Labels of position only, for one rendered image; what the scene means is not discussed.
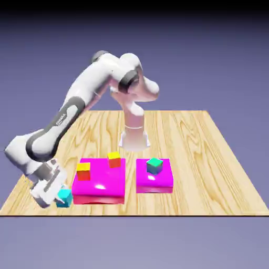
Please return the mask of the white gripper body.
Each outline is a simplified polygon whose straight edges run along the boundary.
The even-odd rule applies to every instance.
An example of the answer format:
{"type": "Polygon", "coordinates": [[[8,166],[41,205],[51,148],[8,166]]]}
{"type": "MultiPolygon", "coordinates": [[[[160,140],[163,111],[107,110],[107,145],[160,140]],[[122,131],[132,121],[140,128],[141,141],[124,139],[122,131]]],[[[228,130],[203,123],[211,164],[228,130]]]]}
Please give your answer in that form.
{"type": "Polygon", "coordinates": [[[49,207],[55,200],[62,201],[58,192],[65,184],[67,173],[61,166],[42,165],[32,174],[34,177],[30,194],[41,208],[49,207]]]}

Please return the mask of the small cyan cube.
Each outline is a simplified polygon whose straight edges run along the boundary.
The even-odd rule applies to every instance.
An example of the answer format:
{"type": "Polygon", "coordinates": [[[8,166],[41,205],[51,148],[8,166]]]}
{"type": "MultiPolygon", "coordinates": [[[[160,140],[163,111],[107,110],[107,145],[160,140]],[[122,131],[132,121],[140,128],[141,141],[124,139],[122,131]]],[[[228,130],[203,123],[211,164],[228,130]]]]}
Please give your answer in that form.
{"type": "Polygon", "coordinates": [[[58,208],[68,208],[71,206],[73,195],[71,189],[61,189],[58,192],[58,200],[56,200],[56,206],[58,208]]]}

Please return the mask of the small red yellow-topped cube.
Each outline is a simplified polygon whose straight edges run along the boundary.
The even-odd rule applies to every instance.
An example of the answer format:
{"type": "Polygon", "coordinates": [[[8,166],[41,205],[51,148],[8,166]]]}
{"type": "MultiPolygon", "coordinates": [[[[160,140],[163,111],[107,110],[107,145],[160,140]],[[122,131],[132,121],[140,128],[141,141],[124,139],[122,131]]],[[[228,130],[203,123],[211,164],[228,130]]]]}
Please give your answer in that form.
{"type": "Polygon", "coordinates": [[[77,179],[79,181],[89,181],[90,180],[90,163],[78,163],[77,164],[77,179]]]}
{"type": "Polygon", "coordinates": [[[110,152],[107,154],[107,157],[110,168],[117,168],[121,166],[121,157],[119,152],[110,152]]]}

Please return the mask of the small green cube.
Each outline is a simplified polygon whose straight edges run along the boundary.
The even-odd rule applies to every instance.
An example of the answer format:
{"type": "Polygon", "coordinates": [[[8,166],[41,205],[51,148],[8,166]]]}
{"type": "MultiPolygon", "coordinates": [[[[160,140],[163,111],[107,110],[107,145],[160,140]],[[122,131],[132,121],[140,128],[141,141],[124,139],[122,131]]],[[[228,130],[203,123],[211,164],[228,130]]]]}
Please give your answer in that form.
{"type": "Polygon", "coordinates": [[[147,172],[151,174],[158,174],[162,171],[163,160],[158,158],[151,158],[146,162],[147,172]]]}

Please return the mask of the large magenta box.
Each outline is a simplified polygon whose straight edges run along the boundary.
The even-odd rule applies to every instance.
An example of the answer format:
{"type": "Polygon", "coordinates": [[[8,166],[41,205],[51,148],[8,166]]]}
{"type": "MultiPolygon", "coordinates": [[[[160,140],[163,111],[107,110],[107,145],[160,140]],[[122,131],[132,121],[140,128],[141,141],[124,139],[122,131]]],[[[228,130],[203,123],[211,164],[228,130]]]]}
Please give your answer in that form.
{"type": "Polygon", "coordinates": [[[80,181],[75,176],[71,191],[74,204],[124,204],[126,160],[121,166],[110,168],[106,158],[82,158],[90,163],[90,180],[80,181]]]}

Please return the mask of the smaller magenta box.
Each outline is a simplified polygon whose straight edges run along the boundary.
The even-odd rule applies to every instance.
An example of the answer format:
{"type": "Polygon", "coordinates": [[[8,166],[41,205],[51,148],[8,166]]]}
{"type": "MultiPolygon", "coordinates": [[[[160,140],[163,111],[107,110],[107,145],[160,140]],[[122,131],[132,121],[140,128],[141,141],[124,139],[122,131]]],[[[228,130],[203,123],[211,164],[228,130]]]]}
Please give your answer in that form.
{"type": "Polygon", "coordinates": [[[136,160],[136,193],[172,193],[173,173],[169,159],[160,159],[162,170],[157,174],[147,171],[149,159],[136,160]]]}

